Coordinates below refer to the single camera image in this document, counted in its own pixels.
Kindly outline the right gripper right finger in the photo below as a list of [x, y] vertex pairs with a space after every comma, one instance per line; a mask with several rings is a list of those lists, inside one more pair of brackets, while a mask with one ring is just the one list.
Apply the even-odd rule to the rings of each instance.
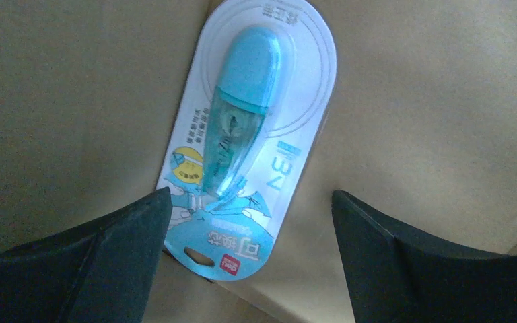
[[439, 238], [343, 190], [331, 213], [356, 322], [517, 322], [517, 255]]

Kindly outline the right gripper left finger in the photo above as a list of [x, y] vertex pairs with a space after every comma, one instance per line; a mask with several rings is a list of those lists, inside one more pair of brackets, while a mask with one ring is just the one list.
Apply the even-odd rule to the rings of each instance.
[[0, 322], [141, 322], [171, 214], [162, 188], [0, 252]]

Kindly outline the brown cardboard express box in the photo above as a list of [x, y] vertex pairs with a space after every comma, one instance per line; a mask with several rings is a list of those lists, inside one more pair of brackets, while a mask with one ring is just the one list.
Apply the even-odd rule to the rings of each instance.
[[[0, 252], [156, 185], [217, 1], [0, 1]], [[266, 265], [232, 283], [163, 255], [145, 322], [352, 322], [345, 190], [441, 238], [517, 254], [517, 1], [314, 1], [337, 80]]]

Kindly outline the blue correction tape blister pack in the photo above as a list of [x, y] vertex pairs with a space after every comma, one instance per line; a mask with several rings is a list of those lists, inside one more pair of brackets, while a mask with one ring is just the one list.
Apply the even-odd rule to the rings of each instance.
[[165, 247], [192, 272], [237, 281], [268, 260], [337, 76], [307, 1], [224, 1], [205, 22], [157, 188]]

